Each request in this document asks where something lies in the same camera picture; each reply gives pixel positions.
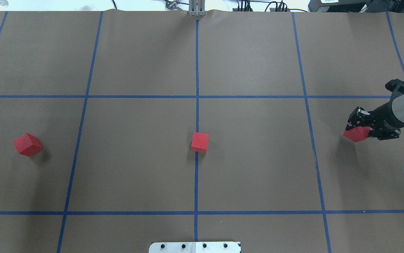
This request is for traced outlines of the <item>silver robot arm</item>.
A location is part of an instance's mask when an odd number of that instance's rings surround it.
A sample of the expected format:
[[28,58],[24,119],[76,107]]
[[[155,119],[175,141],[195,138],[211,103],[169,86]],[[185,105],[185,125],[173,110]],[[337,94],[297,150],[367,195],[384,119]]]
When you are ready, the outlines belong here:
[[367,138],[380,141],[398,139],[404,128],[404,81],[393,79],[385,88],[391,92],[390,100],[372,111],[356,107],[347,120],[343,136],[353,142]]

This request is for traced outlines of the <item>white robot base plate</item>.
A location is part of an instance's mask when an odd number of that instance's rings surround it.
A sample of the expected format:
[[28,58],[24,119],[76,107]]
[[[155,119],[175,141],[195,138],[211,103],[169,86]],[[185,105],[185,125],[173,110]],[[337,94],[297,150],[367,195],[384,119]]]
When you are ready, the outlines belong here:
[[149,247],[149,253],[241,253],[240,242],[155,242]]

